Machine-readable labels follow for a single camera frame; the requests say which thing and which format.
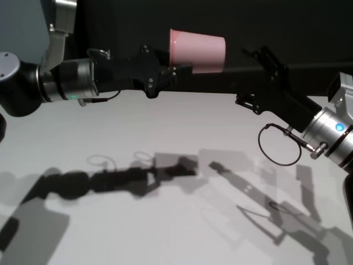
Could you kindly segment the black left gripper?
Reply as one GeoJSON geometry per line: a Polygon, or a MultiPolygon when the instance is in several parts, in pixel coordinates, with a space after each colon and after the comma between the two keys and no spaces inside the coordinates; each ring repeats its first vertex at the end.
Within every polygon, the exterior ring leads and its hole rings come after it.
{"type": "Polygon", "coordinates": [[[100,93],[141,90],[147,98],[160,92],[178,92],[192,76],[192,65],[169,67],[169,52],[149,45],[140,47],[136,55],[126,58],[92,55],[94,82],[100,93]]]}

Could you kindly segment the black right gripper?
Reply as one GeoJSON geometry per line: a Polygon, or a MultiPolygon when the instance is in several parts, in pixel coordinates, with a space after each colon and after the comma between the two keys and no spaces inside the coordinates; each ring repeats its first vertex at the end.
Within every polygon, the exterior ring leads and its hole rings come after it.
{"type": "Polygon", "coordinates": [[[255,50],[242,48],[242,53],[265,70],[265,86],[257,90],[255,95],[237,93],[235,103],[256,115],[271,112],[293,129],[304,132],[322,107],[291,88],[287,66],[268,46],[255,50]]]}

